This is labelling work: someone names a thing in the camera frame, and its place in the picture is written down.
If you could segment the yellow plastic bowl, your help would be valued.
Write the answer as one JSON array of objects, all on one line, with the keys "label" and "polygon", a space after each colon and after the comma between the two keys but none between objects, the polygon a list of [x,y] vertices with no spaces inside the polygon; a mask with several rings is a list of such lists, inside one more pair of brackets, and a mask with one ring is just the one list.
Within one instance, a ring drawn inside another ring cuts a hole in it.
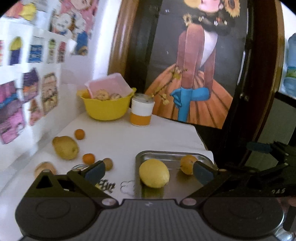
[{"label": "yellow plastic bowl", "polygon": [[98,121],[113,121],[126,114],[136,90],[132,88],[132,92],[126,97],[105,101],[91,99],[87,89],[78,90],[76,94],[83,100],[86,112],[91,118]]}]

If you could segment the metal tray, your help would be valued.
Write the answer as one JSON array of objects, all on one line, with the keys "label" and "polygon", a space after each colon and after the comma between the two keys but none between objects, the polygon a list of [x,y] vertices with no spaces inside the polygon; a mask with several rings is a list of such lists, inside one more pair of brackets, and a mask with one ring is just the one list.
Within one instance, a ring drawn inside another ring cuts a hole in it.
[{"label": "metal tray", "polygon": [[[192,155],[207,166],[217,169],[217,165],[210,158],[201,153],[142,151],[135,158],[134,196],[136,199],[175,199],[180,202],[186,196],[197,191],[203,185],[194,176],[184,174],[180,170],[180,160],[186,155]],[[139,177],[140,165],[149,159],[162,161],[170,172],[170,180],[163,188],[154,189],[142,183]]]}]

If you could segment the framed lady painting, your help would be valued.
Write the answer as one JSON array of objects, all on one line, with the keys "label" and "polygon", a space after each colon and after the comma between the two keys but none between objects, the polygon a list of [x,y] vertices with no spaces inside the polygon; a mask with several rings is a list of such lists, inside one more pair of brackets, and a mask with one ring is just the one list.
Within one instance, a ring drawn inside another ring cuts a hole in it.
[{"label": "framed lady painting", "polygon": [[210,148],[259,138],[283,59],[280,1],[122,1],[109,73]]}]

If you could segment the blue water bottle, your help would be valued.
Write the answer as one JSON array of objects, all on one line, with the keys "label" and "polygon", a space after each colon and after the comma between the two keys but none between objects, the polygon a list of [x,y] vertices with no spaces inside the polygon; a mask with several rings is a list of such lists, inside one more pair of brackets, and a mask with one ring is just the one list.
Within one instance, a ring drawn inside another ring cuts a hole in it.
[{"label": "blue water bottle", "polygon": [[283,80],[285,92],[295,97],[295,33],[288,39],[287,71]]}]

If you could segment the striped melon in bowl left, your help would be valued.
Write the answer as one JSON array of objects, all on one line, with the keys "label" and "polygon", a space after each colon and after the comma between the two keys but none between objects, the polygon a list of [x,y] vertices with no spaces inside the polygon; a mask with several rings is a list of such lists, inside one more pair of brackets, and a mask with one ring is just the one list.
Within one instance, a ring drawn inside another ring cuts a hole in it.
[{"label": "striped melon in bowl left", "polygon": [[97,92],[94,95],[94,99],[100,100],[100,101],[106,101],[110,100],[110,95],[105,89],[97,90]]}]

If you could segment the striped melon in bowl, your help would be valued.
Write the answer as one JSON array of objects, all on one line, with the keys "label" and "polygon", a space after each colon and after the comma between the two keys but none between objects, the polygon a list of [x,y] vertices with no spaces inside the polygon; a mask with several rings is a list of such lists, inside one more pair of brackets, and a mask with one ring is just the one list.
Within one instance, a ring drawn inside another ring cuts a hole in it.
[{"label": "striped melon in bowl", "polygon": [[117,100],[120,99],[122,96],[118,93],[113,93],[110,95],[110,100]]},{"label": "striped melon in bowl", "polygon": [[105,89],[97,90],[97,92],[94,95],[94,99],[100,100],[100,101],[106,101],[110,100],[110,95]]}]

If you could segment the striped pepino melon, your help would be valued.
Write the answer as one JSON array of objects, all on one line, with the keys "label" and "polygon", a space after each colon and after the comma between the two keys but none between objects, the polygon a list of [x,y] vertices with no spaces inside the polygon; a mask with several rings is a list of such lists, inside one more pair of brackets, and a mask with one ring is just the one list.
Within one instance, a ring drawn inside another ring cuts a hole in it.
[{"label": "striped pepino melon", "polygon": [[57,170],[51,162],[42,162],[38,166],[36,166],[34,170],[34,178],[37,178],[39,174],[44,170],[50,170],[54,175],[57,174]]}]

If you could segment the yellow-green pear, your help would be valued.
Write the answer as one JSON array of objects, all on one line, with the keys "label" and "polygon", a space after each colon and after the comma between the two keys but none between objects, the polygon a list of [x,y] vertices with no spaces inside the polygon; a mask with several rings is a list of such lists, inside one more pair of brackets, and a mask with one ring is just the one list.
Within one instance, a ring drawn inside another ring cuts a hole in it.
[{"label": "yellow-green pear", "polygon": [[79,146],[69,136],[53,138],[52,145],[56,154],[63,160],[73,160],[78,156]]}]

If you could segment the striped melon in bowl right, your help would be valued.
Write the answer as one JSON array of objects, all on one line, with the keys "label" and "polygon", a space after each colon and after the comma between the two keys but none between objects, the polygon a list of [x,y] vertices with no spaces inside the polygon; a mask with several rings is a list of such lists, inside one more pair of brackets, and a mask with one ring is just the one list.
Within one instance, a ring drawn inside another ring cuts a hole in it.
[{"label": "striped melon in bowl right", "polygon": [[122,96],[118,93],[113,93],[110,95],[110,100],[117,100],[120,99]]}]

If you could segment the small orange tangerine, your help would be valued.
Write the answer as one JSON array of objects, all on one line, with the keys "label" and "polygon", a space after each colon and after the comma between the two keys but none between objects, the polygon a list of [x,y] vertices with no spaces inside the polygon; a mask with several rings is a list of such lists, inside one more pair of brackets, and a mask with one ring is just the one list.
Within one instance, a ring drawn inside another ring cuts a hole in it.
[{"label": "small orange tangerine", "polygon": [[85,132],[82,129],[77,129],[74,132],[74,136],[77,140],[83,140],[85,138]]},{"label": "small orange tangerine", "polygon": [[86,165],[92,165],[95,163],[95,156],[92,153],[84,154],[82,161]]}]

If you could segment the white orange cup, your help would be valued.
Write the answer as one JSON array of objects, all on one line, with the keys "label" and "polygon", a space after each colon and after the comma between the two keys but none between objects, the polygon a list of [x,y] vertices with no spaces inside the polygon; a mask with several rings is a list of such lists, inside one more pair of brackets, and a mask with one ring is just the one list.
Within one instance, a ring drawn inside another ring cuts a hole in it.
[{"label": "white orange cup", "polygon": [[146,94],[137,93],[132,98],[130,123],[135,126],[148,126],[151,122],[154,99]]}]

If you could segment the white printed table cloth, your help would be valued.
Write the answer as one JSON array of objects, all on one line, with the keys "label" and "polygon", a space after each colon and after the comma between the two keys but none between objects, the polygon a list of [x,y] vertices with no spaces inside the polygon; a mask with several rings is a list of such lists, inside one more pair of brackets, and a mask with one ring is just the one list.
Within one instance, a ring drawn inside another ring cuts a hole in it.
[{"label": "white printed table cloth", "polygon": [[51,140],[48,140],[36,154],[25,154],[12,164],[16,174],[1,191],[1,240],[19,240],[22,237],[15,221],[15,209],[34,181],[34,170],[41,162],[51,162],[59,174],[65,174],[81,164],[84,154],[92,153],[97,160],[110,158],[113,168],[104,178],[115,183],[111,196],[122,201],[131,197],[135,157],[142,151],[201,153],[214,159],[194,126],[155,115],[148,126],[139,127],[130,123],[129,114],[115,121],[96,121],[83,113],[58,135],[70,136],[78,128],[85,131],[86,137],[79,141],[80,152],[74,161],[58,158]]}]

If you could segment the yellow lemon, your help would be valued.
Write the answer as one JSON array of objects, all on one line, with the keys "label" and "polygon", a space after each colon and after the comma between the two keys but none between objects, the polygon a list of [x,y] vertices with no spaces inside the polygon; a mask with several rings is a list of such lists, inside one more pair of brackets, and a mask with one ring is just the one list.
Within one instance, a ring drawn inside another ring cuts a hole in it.
[{"label": "yellow lemon", "polygon": [[149,159],[140,165],[139,177],[146,186],[158,189],[168,184],[170,172],[162,161]]}]

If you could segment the brown kiwi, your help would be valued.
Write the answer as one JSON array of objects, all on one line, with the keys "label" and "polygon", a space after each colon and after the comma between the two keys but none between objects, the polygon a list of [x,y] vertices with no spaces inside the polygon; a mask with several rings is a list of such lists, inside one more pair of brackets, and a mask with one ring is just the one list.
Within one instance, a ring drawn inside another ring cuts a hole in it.
[{"label": "brown kiwi", "polygon": [[111,158],[104,158],[102,161],[105,164],[106,171],[110,171],[113,168],[113,161]]}]

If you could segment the orange in tray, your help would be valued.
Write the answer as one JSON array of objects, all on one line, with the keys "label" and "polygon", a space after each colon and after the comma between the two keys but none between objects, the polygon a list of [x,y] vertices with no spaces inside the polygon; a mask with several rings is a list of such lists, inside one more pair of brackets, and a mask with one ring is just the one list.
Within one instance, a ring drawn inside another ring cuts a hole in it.
[{"label": "orange in tray", "polygon": [[192,155],[186,155],[180,160],[180,169],[186,175],[193,175],[193,166],[198,159]]}]

